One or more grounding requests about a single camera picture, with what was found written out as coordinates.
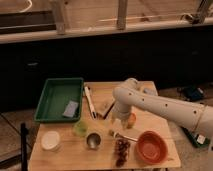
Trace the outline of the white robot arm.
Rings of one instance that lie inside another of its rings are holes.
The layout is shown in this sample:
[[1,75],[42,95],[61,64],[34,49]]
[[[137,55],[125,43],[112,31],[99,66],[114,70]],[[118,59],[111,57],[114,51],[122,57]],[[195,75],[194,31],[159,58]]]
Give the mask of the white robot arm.
[[173,121],[206,138],[213,138],[213,107],[143,93],[138,87],[139,82],[129,78],[114,88],[114,118],[125,123],[129,119],[131,109],[136,107]]

